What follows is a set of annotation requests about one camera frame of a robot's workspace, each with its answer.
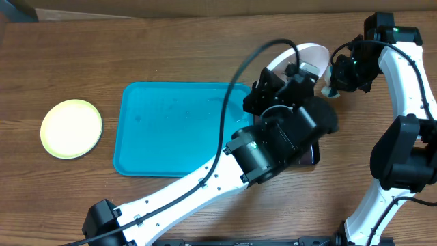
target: paper plate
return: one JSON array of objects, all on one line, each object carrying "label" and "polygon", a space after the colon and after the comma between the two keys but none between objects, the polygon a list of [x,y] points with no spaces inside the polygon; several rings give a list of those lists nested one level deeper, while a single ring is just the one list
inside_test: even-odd
[{"label": "paper plate", "polygon": [[[299,44],[297,49],[300,55],[300,62],[307,62],[308,64],[315,66],[318,69],[317,76],[321,78],[329,64],[328,49],[324,46],[313,43]],[[282,79],[284,83],[287,83],[287,76],[282,72],[287,68],[290,62],[296,62],[296,53],[293,48],[282,52],[282,54],[278,55],[266,67]]]},{"label": "paper plate", "polygon": [[102,118],[92,104],[67,100],[53,107],[42,121],[41,142],[54,157],[74,159],[97,144],[102,127]]}]

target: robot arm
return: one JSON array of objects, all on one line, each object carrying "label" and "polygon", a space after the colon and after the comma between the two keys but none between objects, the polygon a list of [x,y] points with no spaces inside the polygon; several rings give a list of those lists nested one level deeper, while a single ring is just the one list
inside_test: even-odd
[{"label": "robot arm", "polygon": [[[284,62],[279,62],[285,65],[282,68],[285,76],[276,75],[280,72],[276,66],[263,69],[252,93],[243,102],[243,109],[260,115],[261,120],[231,136],[203,187],[177,204],[135,223],[197,186],[210,171],[214,158],[168,187],[137,201],[118,207],[108,200],[95,204],[83,225],[85,237],[94,238],[115,230],[117,233],[102,236],[89,245],[151,245],[172,226],[204,206],[255,183],[266,182],[288,166],[298,164],[313,143],[323,135],[335,132],[335,111],[326,101],[313,96],[315,81],[326,68],[327,59],[324,67],[322,64],[321,69],[313,70],[314,66],[306,62],[296,68],[287,61],[291,59],[290,55],[283,58]],[[290,96],[296,90],[300,95]]]},{"label": "robot arm", "polygon": [[[429,110],[437,115],[437,104],[423,68],[422,40],[417,28],[396,27],[392,14],[375,13],[365,21],[364,37],[358,36],[354,41],[359,43],[360,40],[393,44],[415,61]],[[351,56],[340,55],[333,65],[329,77],[330,97],[334,98],[337,90],[353,92],[360,89],[367,93],[372,81],[383,73],[395,121],[372,150],[373,180],[356,211],[344,223],[341,245],[378,245],[381,233],[405,201],[390,209],[369,242],[372,229],[390,203],[398,197],[413,197],[425,185],[436,182],[436,138],[423,108],[417,76],[406,58],[391,47],[371,42],[352,43],[348,48],[352,51]],[[419,137],[428,144],[426,148],[414,148]]]}]

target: wood grain surface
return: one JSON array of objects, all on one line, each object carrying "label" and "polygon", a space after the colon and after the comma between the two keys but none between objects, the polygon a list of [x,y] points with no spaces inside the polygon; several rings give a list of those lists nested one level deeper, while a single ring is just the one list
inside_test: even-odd
[{"label": "wood grain surface", "polygon": [[[107,198],[130,202],[173,182],[134,178],[113,168],[123,89],[134,81],[227,82],[242,60],[274,38],[316,42],[330,51],[363,31],[371,13],[229,18],[8,23],[0,49],[0,244],[58,245],[82,239],[88,208]],[[437,12],[400,12],[418,27],[429,83],[437,92]],[[242,75],[257,79],[285,46],[269,49]],[[320,94],[322,81],[317,85]],[[104,119],[98,146],[74,161],[55,159],[40,143],[40,125],[57,103],[80,98]],[[387,85],[331,100],[340,131],[320,140],[315,168],[289,168],[263,185],[199,211],[163,238],[286,239],[331,235],[371,181],[369,155],[391,124]],[[417,197],[437,201],[437,186]],[[437,245],[437,209],[408,202],[384,234],[397,245]]]}]

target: plastic tray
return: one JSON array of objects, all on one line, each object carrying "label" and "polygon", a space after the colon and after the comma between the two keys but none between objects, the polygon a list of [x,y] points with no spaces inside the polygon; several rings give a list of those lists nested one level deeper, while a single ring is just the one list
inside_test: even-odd
[{"label": "plastic tray", "polygon": [[[123,93],[114,167],[127,176],[182,177],[211,159],[228,83],[136,82]],[[223,146],[253,123],[242,110],[251,89],[237,84],[225,118]]]}]

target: green led light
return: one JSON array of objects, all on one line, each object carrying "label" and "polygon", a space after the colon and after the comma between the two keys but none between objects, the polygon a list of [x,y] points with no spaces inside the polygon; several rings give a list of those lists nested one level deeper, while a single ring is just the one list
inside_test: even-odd
[{"label": "green led light", "polygon": [[251,147],[252,147],[252,149],[256,149],[256,148],[258,148],[258,145],[255,142],[251,142]]}]

